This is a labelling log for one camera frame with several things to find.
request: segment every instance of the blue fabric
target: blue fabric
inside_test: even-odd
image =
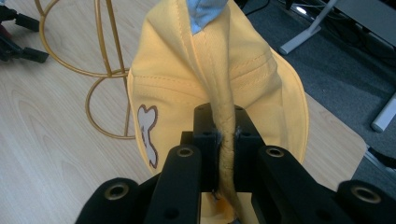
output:
[[[228,0],[187,0],[192,34],[197,34],[213,21],[227,2]]]

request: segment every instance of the wood grain surface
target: wood grain surface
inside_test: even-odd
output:
[[[156,2],[113,1],[125,64],[131,63],[144,16]],[[7,1],[7,6],[39,18],[33,0]],[[38,33],[13,21],[3,25],[20,46],[44,50]],[[60,1],[49,14],[46,34],[63,60],[81,69],[106,71],[93,1]],[[74,223],[103,182],[120,176],[142,183],[150,177],[134,140],[104,136],[88,122],[85,97],[96,80],[51,57],[42,64],[0,62],[0,223]],[[307,100],[311,121],[304,167],[319,183],[335,189],[353,175],[365,144],[315,100]],[[122,134],[126,104],[122,81],[105,80],[92,97],[92,113],[106,129]]]

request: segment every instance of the gold wire stand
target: gold wire stand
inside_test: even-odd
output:
[[[45,23],[46,23],[46,19],[47,16],[50,13],[50,10],[59,2],[59,0],[52,0],[47,7],[43,10],[43,7],[41,6],[41,2],[40,0],[35,0],[35,5],[37,7],[38,12],[40,13],[40,25],[39,25],[39,33],[40,33],[40,38],[41,41],[43,42],[44,48],[46,49],[47,53],[55,59],[55,61],[57,61],[58,63],[60,63],[61,65],[63,65],[64,67],[76,72],[76,73],[80,73],[84,76],[89,76],[89,77],[99,77],[99,79],[93,83],[93,85],[91,86],[86,101],[85,101],[85,110],[86,110],[86,114],[88,117],[88,120],[90,121],[91,125],[97,129],[100,133],[103,133],[109,137],[113,137],[113,138],[118,138],[118,139],[134,139],[134,135],[128,135],[128,130],[129,130],[129,118],[131,116],[131,105],[129,103],[128,100],[128,105],[127,105],[127,109],[126,109],[126,116],[125,116],[125,127],[124,127],[124,133],[123,135],[118,135],[118,134],[114,134],[114,133],[110,133],[106,130],[104,130],[103,128],[101,128],[93,119],[92,114],[91,114],[91,110],[90,110],[90,102],[91,102],[91,97],[92,94],[94,92],[94,90],[96,89],[96,87],[102,83],[102,81],[104,81],[105,79],[108,78],[122,78],[123,83],[124,83],[124,88],[125,88],[125,92],[126,95],[128,97],[128,93],[127,93],[127,76],[128,76],[128,70],[129,68],[125,68],[124,64],[123,64],[123,59],[122,59],[122,53],[120,50],[120,39],[119,39],[119,35],[118,35],[118,31],[117,31],[117,25],[116,25],[116,20],[114,17],[114,11],[113,11],[113,6],[111,3],[111,0],[106,0],[106,5],[107,5],[107,11],[108,11],[108,17],[110,18],[110,24],[111,24],[111,29],[113,32],[113,37],[114,37],[114,42],[116,45],[116,49],[117,49],[117,54],[118,54],[118,58],[119,58],[119,62],[120,62],[120,69],[117,70],[111,70],[110,67],[110,63],[108,61],[108,56],[107,56],[107,52],[106,52],[106,45],[105,45],[105,38],[103,35],[103,25],[102,25],[102,16],[101,16],[101,9],[100,9],[100,0],[95,0],[94,4],[95,4],[95,20],[96,20],[96,30],[97,30],[97,35],[98,35],[98,39],[99,39],[99,46],[100,46],[100,50],[102,53],[102,57],[103,57],[103,62],[105,64],[106,67],[106,73],[105,74],[100,74],[100,73],[93,73],[93,72],[89,72],[86,70],[82,70],[82,69],[78,69],[75,66],[70,65],[69,63],[66,63],[64,60],[62,60],[61,58],[58,57],[57,54],[55,54],[52,49],[50,48],[48,42],[47,42],[47,38],[45,36]]]

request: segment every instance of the yellow fabric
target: yellow fabric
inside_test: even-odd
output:
[[[233,105],[246,109],[264,142],[304,159],[308,110],[293,68],[257,34],[234,1],[201,32],[191,34],[186,0],[162,0],[147,15],[128,76],[136,142],[154,174],[183,131],[192,131],[193,109],[210,102],[223,136],[222,194],[243,216],[250,206],[236,200],[233,185]],[[202,221],[227,223],[225,202],[203,197]]]

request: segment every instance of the embroidered patch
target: embroidered patch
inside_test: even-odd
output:
[[[137,119],[139,122],[140,131],[142,133],[143,143],[146,147],[149,164],[157,168],[158,152],[151,143],[150,132],[157,124],[158,110],[157,106],[151,106],[149,109],[145,105],[141,105],[137,111]]]

